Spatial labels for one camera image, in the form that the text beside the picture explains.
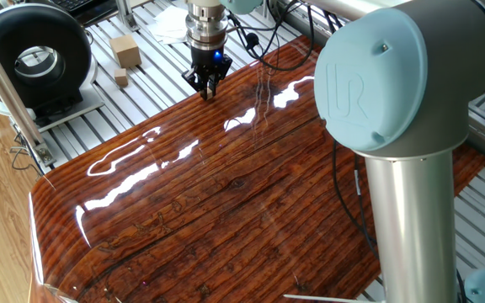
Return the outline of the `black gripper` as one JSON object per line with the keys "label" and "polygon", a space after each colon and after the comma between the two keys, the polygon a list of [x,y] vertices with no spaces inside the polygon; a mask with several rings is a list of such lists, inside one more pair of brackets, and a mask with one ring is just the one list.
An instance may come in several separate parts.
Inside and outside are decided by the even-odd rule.
{"label": "black gripper", "polygon": [[216,96],[216,86],[224,80],[229,71],[232,58],[224,53],[224,47],[214,50],[191,48],[192,68],[182,73],[182,78],[205,100]]}

